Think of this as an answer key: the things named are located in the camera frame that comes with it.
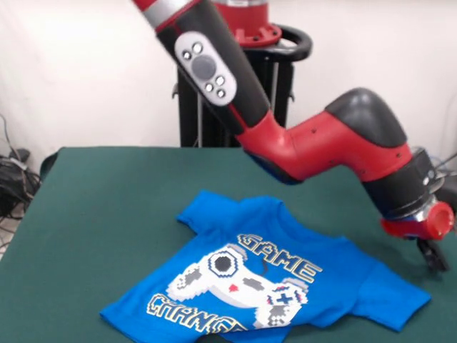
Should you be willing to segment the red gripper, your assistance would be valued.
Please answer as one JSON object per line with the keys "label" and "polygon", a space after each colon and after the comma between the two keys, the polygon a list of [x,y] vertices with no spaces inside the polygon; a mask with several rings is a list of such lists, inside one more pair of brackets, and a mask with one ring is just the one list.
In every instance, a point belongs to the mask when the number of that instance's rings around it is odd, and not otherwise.
{"label": "red gripper", "polygon": [[443,239],[453,228],[455,215],[445,202],[429,201],[401,219],[382,219],[386,233],[402,239],[417,239],[416,245],[431,272],[448,272],[449,263],[434,240]]}

